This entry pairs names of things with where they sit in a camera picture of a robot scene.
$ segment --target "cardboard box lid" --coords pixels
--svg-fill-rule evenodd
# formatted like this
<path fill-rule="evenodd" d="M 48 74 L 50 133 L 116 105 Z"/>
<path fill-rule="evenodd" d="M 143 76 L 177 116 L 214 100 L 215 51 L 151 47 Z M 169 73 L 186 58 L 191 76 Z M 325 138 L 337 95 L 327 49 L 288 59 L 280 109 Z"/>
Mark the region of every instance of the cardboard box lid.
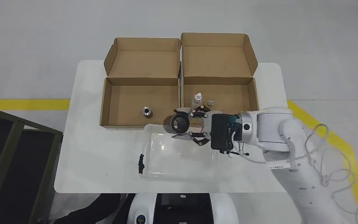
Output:
<path fill-rule="evenodd" d="M 177 38 L 116 38 L 104 62 L 108 77 L 178 78 Z"/>
<path fill-rule="evenodd" d="M 246 34 L 181 35 L 185 77 L 252 77 L 257 59 Z"/>

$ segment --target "cardboard box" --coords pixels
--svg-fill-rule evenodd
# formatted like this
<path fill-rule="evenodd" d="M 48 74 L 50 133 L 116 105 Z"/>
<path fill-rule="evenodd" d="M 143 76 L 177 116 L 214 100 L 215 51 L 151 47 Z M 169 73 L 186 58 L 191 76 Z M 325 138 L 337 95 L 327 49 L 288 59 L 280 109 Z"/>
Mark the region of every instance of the cardboard box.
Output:
<path fill-rule="evenodd" d="M 211 110 L 227 114 L 258 110 L 253 78 L 257 59 L 246 34 L 183 33 L 181 44 L 182 106 L 190 107 L 200 92 L 205 105 L 214 101 Z"/>
<path fill-rule="evenodd" d="M 180 106 L 179 39 L 116 38 L 104 66 L 101 126 L 163 124 Z M 144 117 L 145 106 L 151 118 Z"/>

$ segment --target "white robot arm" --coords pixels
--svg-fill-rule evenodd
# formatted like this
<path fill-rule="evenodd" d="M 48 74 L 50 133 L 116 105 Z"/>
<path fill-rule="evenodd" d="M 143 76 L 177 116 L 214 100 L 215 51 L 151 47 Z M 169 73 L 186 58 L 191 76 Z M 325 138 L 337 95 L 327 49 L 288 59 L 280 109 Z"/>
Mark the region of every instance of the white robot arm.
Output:
<path fill-rule="evenodd" d="M 241 113 L 242 143 L 261 148 L 267 162 L 272 155 L 283 169 L 272 169 L 273 175 L 294 201 L 304 224 L 346 224 L 332 194 L 321 184 L 320 174 L 313 167 L 315 161 L 306 150 L 303 126 L 284 108 L 269 108 Z"/>

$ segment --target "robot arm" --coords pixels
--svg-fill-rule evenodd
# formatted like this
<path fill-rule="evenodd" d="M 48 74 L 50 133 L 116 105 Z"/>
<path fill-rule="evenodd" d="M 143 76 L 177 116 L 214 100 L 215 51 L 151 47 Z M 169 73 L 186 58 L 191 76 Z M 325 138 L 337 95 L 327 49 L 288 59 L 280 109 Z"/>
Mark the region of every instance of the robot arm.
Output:
<path fill-rule="evenodd" d="M 347 223 L 327 187 L 322 186 L 307 155 L 303 126 L 289 109 L 270 108 L 240 114 L 242 143 L 258 146 L 267 162 L 287 163 L 283 169 L 272 169 L 273 175 L 295 203 L 304 224 Z"/>
<path fill-rule="evenodd" d="M 229 115 L 221 111 L 210 111 L 201 105 L 194 110 L 181 108 L 176 112 L 177 115 L 172 117 L 170 123 L 174 124 L 175 120 L 178 127 L 183 127 L 182 132 L 175 132 L 178 134 L 176 138 L 187 136 L 188 140 L 193 140 L 199 146 L 210 142 L 212 149 L 223 154 L 235 153 L 243 156 L 240 150 L 238 153 L 232 151 L 236 142 L 262 149 L 266 161 L 259 163 L 267 164 L 288 192 L 303 224 L 347 223 L 342 218 L 331 192 L 321 183 L 321 175 L 314 168 L 315 161 L 307 151 L 312 145 L 306 141 L 303 126 L 293 118 L 291 110 L 268 108 Z M 180 120 L 176 119 L 178 116 L 184 117 L 185 122 L 179 122 Z M 195 117 L 204 120 L 200 133 L 188 132 L 190 119 Z"/>

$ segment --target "black cloth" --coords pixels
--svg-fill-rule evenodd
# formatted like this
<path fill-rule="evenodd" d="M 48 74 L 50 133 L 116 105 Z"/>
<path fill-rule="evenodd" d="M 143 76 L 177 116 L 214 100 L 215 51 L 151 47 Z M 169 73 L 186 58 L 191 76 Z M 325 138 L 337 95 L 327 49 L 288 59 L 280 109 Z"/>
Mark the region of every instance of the black cloth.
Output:
<path fill-rule="evenodd" d="M 128 212 L 134 196 L 135 194 L 128 194 L 112 224 L 127 223 Z M 105 219 L 117 210 L 120 199 L 120 194 L 101 194 L 86 208 L 71 212 L 69 215 L 56 220 L 54 224 L 96 224 L 96 222 Z"/>

